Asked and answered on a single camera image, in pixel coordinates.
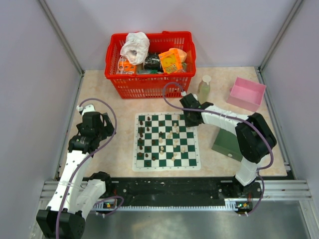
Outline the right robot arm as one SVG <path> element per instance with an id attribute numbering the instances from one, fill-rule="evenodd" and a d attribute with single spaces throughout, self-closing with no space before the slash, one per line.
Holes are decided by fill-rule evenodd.
<path id="1" fill-rule="evenodd" d="M 182 92 L 181 95 L 180 103 L 187 127 L 210 124 L 237 137 L 243 158 L 232 189 L 236 196 L 246 196 L 251 191 L 250 184 L 255 181 L 257 172 L 274 162 L 272 149 L 277 145 L 277 140 L 264 117 L 259 113 L 249 116 L 236 114 L 209 102 L 201 104 L 195 94 Z"/>

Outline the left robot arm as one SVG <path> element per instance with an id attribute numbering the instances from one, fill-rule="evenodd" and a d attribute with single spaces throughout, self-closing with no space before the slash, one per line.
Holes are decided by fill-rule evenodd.
<path id="1" fill-rule="evenodd" d="M 47 239 L 80 239 L 86 219 L 100 197 L 109 197 L 113 185 L 109 175 L 95 173 L 85 188 L 81 184 L 101 141 L 114 136 L 114 126 L 107 113 L 101 114 L 92 104 L 78 106 L 82 122 L 68 143 L 66 163 L 57 188 L 45 209 L 39 210 L 36 221 Z"/>

